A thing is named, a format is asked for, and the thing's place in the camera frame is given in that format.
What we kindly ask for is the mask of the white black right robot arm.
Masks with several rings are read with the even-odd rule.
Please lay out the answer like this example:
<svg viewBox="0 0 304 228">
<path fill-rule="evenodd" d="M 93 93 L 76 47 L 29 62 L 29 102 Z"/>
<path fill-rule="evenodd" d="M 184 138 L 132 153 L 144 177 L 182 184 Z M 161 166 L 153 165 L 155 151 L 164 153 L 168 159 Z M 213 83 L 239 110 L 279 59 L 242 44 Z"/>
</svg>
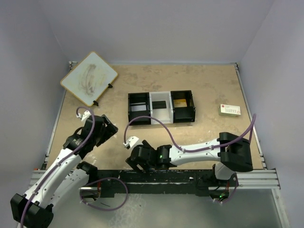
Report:
<svg viewBox="0 0 304 228">
<path fill-rule="evenodd" d="M 216 180 L 227 181 L 236 172 L 253 170 L 250 141 L 240 136 L 223 132 L 219 138 L 191 145 L 163 145 L 154 149 L 146 140 L 136 136 L 125 140 L 124 147 L 131 149 L 126 162 L 137 171 L 168 170 L 171 167 L 192 162 L 217 162 L 213 168 Z"/>
</svg>

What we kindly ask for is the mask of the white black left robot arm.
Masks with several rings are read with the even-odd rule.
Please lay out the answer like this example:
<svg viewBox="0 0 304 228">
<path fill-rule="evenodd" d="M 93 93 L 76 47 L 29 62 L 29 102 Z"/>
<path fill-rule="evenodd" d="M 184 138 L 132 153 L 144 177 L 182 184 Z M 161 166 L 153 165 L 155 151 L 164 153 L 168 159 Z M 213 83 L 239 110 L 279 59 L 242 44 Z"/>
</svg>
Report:
<svg viewBox="0 0 304 228">
<path fill-rule="evenodd" d="M 98 169 L 83 159 L 118 132 L 106 115 L 81 115 L 85 123 L 69 136 L 47 171 L 24 194 L 10 200 L 12 216 L 22 227 L 47 228 L 53 209 L 72 189 L 97 177 Z"/>
</svg>

